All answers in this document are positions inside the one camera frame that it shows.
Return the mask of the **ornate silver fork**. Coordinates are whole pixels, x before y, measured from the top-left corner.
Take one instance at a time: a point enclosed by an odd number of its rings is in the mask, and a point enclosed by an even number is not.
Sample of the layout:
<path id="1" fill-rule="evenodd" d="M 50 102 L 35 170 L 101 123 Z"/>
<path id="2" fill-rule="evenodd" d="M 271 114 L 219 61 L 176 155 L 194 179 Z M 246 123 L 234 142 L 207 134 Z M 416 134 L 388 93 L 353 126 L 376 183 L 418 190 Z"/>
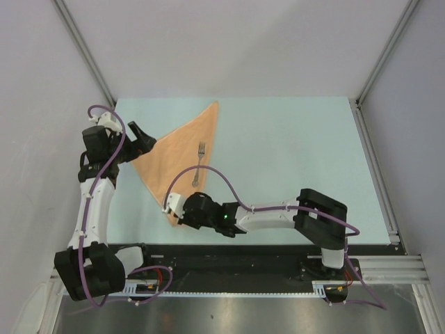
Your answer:
<path id="1" fill-rule="evenodd" d="M 205 156 L 205 149 L 206 149 L 206 143 L 205 142 L 200 142 L 199 143 L 199 147 L 198 147 L 198 162 L 197 162 L 197 168 L 194 174 L 194 178 L 192 181 L 192 187 L 197 188 L 199 186 L 199 174 L 200 174 L 200 168 L 199 166 L 201 165 L 201 162 Z"/>

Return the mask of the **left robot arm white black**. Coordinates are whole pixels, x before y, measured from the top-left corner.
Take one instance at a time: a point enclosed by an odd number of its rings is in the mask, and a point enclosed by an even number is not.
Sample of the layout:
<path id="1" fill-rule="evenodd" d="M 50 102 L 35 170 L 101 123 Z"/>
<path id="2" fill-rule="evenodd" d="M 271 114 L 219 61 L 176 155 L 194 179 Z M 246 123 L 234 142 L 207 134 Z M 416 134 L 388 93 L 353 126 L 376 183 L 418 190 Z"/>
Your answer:
<path id="1" fill-rule="evenodd" d="M 54 266 L 73 301 L 121 292 L 131 272 L 146 278 L 154 269 L 153 260 L 143 255 L 140 244 L 120 250 L 108 247 L 108 213 L 119 165 L 150 152 L 156 143 L 135 122 L 128 126 L 136 137 L 134 141 L 114 125 L 98 124 L 82 132 L 86 149 L 78 173 L 79 214 L 67 249 L 54 257 Z"/>

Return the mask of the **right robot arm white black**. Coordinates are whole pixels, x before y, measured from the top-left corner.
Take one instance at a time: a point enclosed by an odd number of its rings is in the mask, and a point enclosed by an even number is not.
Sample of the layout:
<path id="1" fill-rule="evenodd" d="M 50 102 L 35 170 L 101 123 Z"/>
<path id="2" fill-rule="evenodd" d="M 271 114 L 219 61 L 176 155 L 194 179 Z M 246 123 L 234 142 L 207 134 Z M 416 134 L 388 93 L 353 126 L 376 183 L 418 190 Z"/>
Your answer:
<path id="1" fill-rule="evenodd" d="M 347 238 L 359 235 L 359 230 L 346 222 L 347 206 L 313 189 L 301 190 L 295 200 L 262 207 L 239 201 L 219 204 L 201 192 L 188 197 L 171 193 L 166 207 L 180 225 L 211 228 L 229 238 L 258 230 L 295 230 L 320 248 L 318 272 L 326 280 L 345 272 Z"/>

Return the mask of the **orange cloth napkin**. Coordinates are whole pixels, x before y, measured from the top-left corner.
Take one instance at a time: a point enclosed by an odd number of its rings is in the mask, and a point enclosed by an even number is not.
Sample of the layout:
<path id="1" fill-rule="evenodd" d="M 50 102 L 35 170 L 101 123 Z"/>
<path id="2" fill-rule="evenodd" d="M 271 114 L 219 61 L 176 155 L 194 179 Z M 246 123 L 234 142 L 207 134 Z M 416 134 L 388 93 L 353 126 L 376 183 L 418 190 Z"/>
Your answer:
<path id="1" fill-rule="evenodd" d="M 154 99 L 144 106 L 149 130 L 157 142 L 151 152 L 132 162 L 147 189 L 157 214 L 152 221 L 164 227 L 177 226 L 178 219 L 162 212 L 163 201 L 173 179 L 184 169 L 196 166 L 200 142 L 206 143 L 201 165 L 210 164 L 218 124 L 219 103 L 190 99 Z"/>

